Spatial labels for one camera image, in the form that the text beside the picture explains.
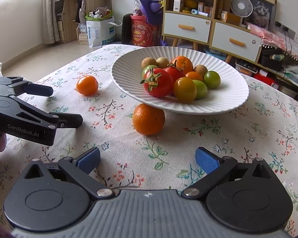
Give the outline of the light green tomato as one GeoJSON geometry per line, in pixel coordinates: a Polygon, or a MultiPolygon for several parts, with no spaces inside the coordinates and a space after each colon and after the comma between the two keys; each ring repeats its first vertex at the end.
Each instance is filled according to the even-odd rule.
{"type": "Polygon", "coordinates": [[[196,86],[196,97],[195,100],[198,99],[202,99],[204,97],[206,97],[207,93],[208,93],[208,88],[207,86],[200,80],[193,80],[195,86],[196,86]]]}

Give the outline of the yellow orange tomato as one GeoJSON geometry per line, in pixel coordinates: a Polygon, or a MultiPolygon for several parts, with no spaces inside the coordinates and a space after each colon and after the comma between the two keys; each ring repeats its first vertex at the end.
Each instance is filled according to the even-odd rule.
{"type": "Polygon", "coordinates": [[[197,88],[192,79],[182,77],[174,83],[174,95],[181,103],[190,104],[195,100],[197,88]]]}

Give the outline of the red tomato large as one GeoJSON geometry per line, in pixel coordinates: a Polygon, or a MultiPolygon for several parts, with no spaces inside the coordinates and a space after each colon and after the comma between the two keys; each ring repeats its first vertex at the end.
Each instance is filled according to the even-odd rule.
{"type": "Polygon", "coordinates": [[[160,68],[151,68],[141,80],[147,93],[153,97],[163,98],[173,92],[173,79],[171,75],[160,68]]]}

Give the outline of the green round tomato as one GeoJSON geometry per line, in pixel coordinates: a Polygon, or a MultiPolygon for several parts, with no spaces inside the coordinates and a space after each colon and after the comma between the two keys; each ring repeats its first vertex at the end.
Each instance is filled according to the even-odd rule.
{"type": "Polygon", "coordinates": [[[158,68],[156,65],[153,65],[153,64],[150,64],[148,66],[146,66],[143,70],[142,70],[142,78],[145,77],[146,73],[147,72],[150,72],[151,69],[155,69],[155,68],[158,68]]]}

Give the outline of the brown longan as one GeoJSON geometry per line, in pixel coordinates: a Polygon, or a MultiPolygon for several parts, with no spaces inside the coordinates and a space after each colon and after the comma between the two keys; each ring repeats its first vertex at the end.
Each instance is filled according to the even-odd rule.
{"type": "Polygon", "coordinates": [[[169,65],[169,60],[165,57],[157,58],[156,62],[157,62],[157,67],[161,69],[167,68],[169,65]]]}
{"type": "Polygon", "coordinates": [[[208,69],[206,66],[204,66],[202,64],[198,64],[197,66],[194,67],[194,71],[199,73],[202,77],[204,77],[205,74],[207,73],[208,69]]]}
{"type": "Polygon", "coordinates": [[[148,57],[148,58],[144,58],[141,62],[142,69],[144,69],[145,67],[150,66],[150,65],[156,66],[157,65],[156,59],[148,57]]]}

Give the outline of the large orange mandarin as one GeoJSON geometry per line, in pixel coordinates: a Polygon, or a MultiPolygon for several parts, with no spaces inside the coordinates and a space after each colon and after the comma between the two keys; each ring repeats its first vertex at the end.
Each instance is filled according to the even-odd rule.
{"type": "Polygon", "coordinates": [[[193,71],[193,63],[187,57],[182,55],[173,58],[170,62],[173,66],[176,66],[178,69],[182,70],[184,74],[187,74],[190,71],[193,71]]]}

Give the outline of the small orange tomato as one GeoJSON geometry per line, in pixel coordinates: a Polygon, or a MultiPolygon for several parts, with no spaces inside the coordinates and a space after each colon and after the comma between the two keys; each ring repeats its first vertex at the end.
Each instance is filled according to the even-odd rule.
{"type": "Polygon", "coordinates": [[[83,76],[78,80],[76,89],[81,95],[91,96],[98,90],[98,81],[91,75],[83,76]]]}

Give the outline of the grey curtain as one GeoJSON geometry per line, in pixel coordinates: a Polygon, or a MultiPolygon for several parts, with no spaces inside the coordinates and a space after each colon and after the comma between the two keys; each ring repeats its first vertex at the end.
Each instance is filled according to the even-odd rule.
{"type": "Polygon", "coordinates": [[[42,0],[43,43],[45,45],[51,45],[60,41],[55,1],[56,0],[42,0]]]}

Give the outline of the floral tablecloth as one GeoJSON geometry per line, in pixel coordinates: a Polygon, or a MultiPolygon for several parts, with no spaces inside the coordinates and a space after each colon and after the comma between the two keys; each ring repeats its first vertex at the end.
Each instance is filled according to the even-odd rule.
{"type": "Polygon", "coordinates": [[[39,145],[14,136],[0,153],[0,225],[8,229],[3,201],[21,171],[34,158],[45,163],[76,157],[91,147],[101,151],[101,165],[92,177],[114,191],[121,189],[184,190],[204,176],[195,162],[202,146],[218,156],[241,162],[265,159],[276,173],[293,205],[285,230],[298,235],[298,102],[278,90],[246,77],[249,98],[244,105],[220,115],[166,112],[163,130],[146,137],[134,130],[138,102],[120,91],[111,79],[111,66],[132,46],[108,45],[40,79],[53,87],[49,97],[22,99],[47,112],[78,113],[83,125],[57,131],[54,145],[39,145]],[[81,95],[76,84],[91,75],[98,90],[81,95]]]}

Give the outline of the white ribbed plate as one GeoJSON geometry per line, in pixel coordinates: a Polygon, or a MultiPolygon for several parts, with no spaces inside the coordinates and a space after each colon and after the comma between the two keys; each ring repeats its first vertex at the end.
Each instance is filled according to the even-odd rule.
{"type": "Polygon", "coordinates": [[[211,55],[181,47],[143,47],[127,52],[112,65],[111,77],[114,84],[130,97],[141,103],[182,114],[210,115],[226,113],[240,107],[249,97],[249,87],[244,77],[231,65],[211,55]],[[172,59],[183,55],[193,65],[202,64],[215,71],[221,84],[210,90],[206,98],[184,104],[175,97],[156,98],[148,94],[141,82],[141,62],[146,57],[172,59]]]}

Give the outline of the white paper bag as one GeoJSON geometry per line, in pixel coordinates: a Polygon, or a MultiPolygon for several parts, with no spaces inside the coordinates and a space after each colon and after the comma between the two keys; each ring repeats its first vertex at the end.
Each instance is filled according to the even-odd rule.
{"type": "Polygon", "coordinates": [[[89,47],[102,47],[114,42],[116,38],[115,28],[121,25],[122,22],[115,20],[114,17],[100,21],[87,17],[86,28],[89,47]]]}

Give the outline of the dark green tomato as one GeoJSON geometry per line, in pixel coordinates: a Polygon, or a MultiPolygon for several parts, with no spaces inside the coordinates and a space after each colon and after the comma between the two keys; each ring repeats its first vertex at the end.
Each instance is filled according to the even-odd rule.
{"type": "Polygon", "coordinates": [[[208,89],[216,89],[221,84],[221,77],[215,71],[208,71],[203,79],[208,89]]]}

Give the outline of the orange tomato in plate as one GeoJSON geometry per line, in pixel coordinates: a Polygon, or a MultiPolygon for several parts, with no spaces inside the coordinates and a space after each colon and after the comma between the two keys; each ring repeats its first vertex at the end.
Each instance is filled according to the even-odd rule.
{"type": "Polygon", "coordinates": [[[185,76],[192,80],[199,80],[203,82],[203,77],[195,71],[189,71],[185,74],[185,76]]]}

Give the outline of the wooden bookshelf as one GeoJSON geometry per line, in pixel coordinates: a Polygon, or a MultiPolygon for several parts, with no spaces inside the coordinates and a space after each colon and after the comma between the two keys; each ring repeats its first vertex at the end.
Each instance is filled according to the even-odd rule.
{"type": "Polygon", "coordinates": [[[56,0],[55,11],[60,42],[68,43],[77,40],[79,10],[85,4],[84,13],[99,7],[112,8],[112,0],[56,0]]]}

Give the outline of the red box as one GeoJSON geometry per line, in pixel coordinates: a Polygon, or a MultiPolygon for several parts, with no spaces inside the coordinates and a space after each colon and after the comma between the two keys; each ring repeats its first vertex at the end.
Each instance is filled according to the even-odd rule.
{"type": "Polygon", "coordinates": [[[253,74],[253,78],[255,78],[255,79],[257,79],[257,80],[259,80],[259,81],[261,81],[277,90],[279,88],[279,84],[275,80],[273,80],[270,77],[263,76],[260,73],[253,74]]]}

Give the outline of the black flat monitor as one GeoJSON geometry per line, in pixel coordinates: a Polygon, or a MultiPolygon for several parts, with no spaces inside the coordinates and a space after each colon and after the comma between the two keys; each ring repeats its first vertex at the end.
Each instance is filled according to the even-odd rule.
{"type": "Polygon", "coordinates": [[[123,17],[122,20],[122,44],[129,45],[132,40],[132,14],[128,13],[123,17]]]}

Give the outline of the low wooden tv cabinet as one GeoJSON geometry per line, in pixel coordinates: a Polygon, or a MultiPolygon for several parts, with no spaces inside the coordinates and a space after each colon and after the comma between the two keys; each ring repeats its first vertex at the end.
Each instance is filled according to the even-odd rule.
{"type": "Polygon", "coordinates": [[[298,48],[287,42],[282,47],[261,44],[257,63],[275,78],[298,92],[298,48]]]}

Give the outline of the red snack bucket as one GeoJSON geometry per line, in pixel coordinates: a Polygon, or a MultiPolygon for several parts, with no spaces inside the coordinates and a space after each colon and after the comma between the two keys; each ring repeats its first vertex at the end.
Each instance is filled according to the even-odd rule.
{"type": "Polygon", "coordinates": [[[132,44],[140,47],[159,45],[160,27],[150,24],[146,16],[131,15],[132,44]]]}

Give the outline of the pink cloth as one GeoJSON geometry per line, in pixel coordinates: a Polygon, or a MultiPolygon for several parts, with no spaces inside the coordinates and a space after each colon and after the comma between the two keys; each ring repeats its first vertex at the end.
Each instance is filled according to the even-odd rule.
{"type": "Polygon", "coordinates": [[[274,33],[251,23],[247,23],[247,29],[250,30],[251,34],[262,38],[263,44],[280,48],[298,60],[298,47],[294,45],[293,41],[277,36],[274,33]]]}

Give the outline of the purple plush toy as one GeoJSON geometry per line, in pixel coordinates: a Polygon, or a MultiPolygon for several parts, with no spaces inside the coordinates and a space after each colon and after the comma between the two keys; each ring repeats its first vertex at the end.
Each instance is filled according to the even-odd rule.
{"type": "Polygon", "coordinates": [[[154,26],[160,26],[163,22],[164,0],[139,0],[141,12],[146,16],[147,22],[154,26]]]}

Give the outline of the wooden drawer cabinet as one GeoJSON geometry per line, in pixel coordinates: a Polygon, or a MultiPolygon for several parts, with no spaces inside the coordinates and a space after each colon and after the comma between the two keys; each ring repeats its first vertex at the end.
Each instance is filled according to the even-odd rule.
{"type": "Polygon", "coordinates": [[[227,54],[226,62],[232,57],[240,58],[251,63],[257,63],[262,49],[262,39],[251,34],[250,30],[221,21],[220,0],[206,1],[210,4],[208,16],[174,11],[174,0],[164,0],[163,40],[173,38],[172,46],[178,41],[188,40],[197,50],[199,44],[207,45],[227,54]]]}

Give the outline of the white desk fan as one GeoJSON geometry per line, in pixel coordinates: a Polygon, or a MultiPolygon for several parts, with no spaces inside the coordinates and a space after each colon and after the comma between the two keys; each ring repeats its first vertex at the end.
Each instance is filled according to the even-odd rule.
{"type": "Polygon", "coordinates": [[[230,2],[231,11],[239,16],[239,26],[243,26],[243,18],[249,17],[253,12],[253,4],[250,0],[231,0],[230,2]]]}

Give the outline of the framed cat picture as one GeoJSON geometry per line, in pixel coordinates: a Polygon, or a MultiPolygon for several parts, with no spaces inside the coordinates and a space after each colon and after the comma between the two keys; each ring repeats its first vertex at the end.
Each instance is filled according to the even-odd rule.
{"type": "Polygon", "coordinates": [[[257,25],[272,31],[275,23],[277,0],[250,0],[253,5],[252,14],[245,19],[245,23],[257,25]]]}

